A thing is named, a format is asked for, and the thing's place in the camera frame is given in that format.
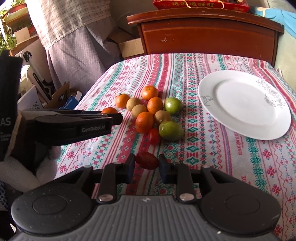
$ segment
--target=plate rim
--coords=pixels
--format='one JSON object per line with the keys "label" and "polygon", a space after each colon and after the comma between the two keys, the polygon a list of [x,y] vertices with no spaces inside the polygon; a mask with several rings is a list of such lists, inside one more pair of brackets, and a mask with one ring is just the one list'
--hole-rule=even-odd
{"label": "plate rim", "polygon": [[[270,85],[273,89],[275,89],[279,94],[280,94],[280,96],[283,98],[283,100],[284,100],[284,102],[287,104],[287,108],[288,108],[288,110],[289,110],[289,127],[288,127],[288,129],[287,130],[285,130],[285,133],[283,133],[283,134],[281,134],[281,136],[279,136],[279,137],[276,137],[276,138],[274,138],[274,137],[272,137],[272,138],[262,138],[260,135],[259,136],[254,136],[254,135],[247,135],[246,133],[244,134],[244,133],[242,133],[241,131],[238,131],[238,130],[235,130],[235,128],[232,128],[232,127],[230,127],[229,125],[226,125],[226,124],[224,124],[222,121],[220,121],[219,120],[219,118],[217,118],[217,117],[215,117],[212,113],[211,113],[211,111],[207,108],[207,106],[204,104],[204,102],[202,101],[202,98],[201,98],[201,94],[200,94],[200,84],[202,83],[202,81],[206,78],[206,77],[208,77],[209,75],[211,75],[211,74],[214,74],[214,73],[216,73],[217,74],[217,72],[231,72],[231,73],[233,73],[233,72],[239,72],[239,74],[245,74],[245,75],[252,75],[252,76],[254,76],[254,77],[257,77],[258,79],[261,79],[261,80],[263,80],[263,81],[265,81],[268,85]],[[275,139],[278,139],[278,138],[280,138],[280,137],[282,137],[283,135],[285,135],[287,132],[288,132],[288,130],[290,129],[290,127],[291,127],[291,120],[292,120],[292,115],[291,115],[291,110],[290,110],[290,107],[289,107],[289,105],[288,105],[288,103],[287,103],[287,101],[285,100],[285,98],[283,97],[283,95],[280,93],[280,91],[279,90],[277,90],[274,86],[272,86],[270,83],[268,83],[266,80],[264,80],[263,78],[261,78],[261,77],[258,77],[258,76],[256,76],[256,75],[254,75],[254,74],[250,74],[250,73],[247,73],[247,72],[242,72],[242,71],[238,71],[238,70],[219,70],[219,71],[215,71],[215,72],[212,72],[212,73],[209,73],[208,75],[206,75],[206,76],[204,76],[203,78],[202,78],[202,80],[199,82],[199,85],[198,85],[198,97],[199,97],[199,99],[200,99],[200,102],[201,102],[201,104],[202,104],[202,106],[205,108],[205,110],[216,120],[216,121],[218,121],[220,124],[222,124],[222,125],[224,125],[225,127],[227,127],[228,129],[230,129],[230,130],[232,130],[232,131],[234,131],[234,132],[236,132],[236,133],[238,133],[238,134],[240,134],[240,135],[243,135],[243,136],[245,136],[245,137],[249,137],[249,138],[253,138],[253,139],[257,139],[257,140],[275,140]]]}

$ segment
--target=wall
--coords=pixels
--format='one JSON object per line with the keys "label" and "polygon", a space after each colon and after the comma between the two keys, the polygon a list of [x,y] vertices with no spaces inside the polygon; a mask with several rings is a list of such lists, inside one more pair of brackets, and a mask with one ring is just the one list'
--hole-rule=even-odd
{"label": "wall", "polygon": [[247,0],[249,6],[268,7],[267,0]]}
{"label": "wall", "polygon": [[133,33],[126,17],[129,15],[156,10],[153,0],[110,0],[110,9],[117,26]]}

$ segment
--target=tablecloth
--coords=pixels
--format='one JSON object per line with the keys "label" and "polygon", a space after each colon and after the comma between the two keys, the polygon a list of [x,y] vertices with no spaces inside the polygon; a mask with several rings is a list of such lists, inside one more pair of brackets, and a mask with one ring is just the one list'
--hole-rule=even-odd
{"label": "tablecloth", "polygon": [[[272,84],[286,99],[292,114],[289,131],[281,138],[261,141],[233,132],[217,122],[203,108],[197,94],[203,77],[219,70],[238,70],[256,75]],[[127,93],[141,97],[146,85],[154,85],[162,99],[176,97],[185,108],[175,117],[185,129],[178,142],[162,141],[151,146],[147,136],[135,130],[131,113],[120,110],[123,122],[110,135],[62,147],[57,177],[81,166],[103,168],[124,162],[129,153],[164,153],[169,161],[199,169],[207,164],[274,196],[282,207],[275,234],[282,240],[295,236],[296,135],[295,93],[273,67],[264,61],[215,54],[155,54],[128,59],[109,68],[77,106],[80,110],[102,110],[115,106],[115,97]],[[200,196],[196,184],[196,195]],[[121,194],[174,194],[175,185],[164,185],[158,169],[144,170],[136,164],[131,184],[118,185]]]}

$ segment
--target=blue pillow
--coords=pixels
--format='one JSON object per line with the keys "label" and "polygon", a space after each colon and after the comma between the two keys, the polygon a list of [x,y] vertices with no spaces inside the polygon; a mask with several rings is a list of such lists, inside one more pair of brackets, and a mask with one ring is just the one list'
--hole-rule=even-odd
{"label": "blue pillow", "polygon": [[296,13],[275,8],[250,7],[252,13],[284,25],[285,30],[296,38]]}

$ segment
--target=wooden dresser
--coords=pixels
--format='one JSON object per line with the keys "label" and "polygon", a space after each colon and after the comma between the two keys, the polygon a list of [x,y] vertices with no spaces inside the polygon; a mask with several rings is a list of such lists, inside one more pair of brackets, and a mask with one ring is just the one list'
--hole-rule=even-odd
{"label": "wooden dresser", "polygon": [[249,13],[176,8],[127,17],[137,24],[144,53],[214,53],[265,60],[274,66],[281,24]]}

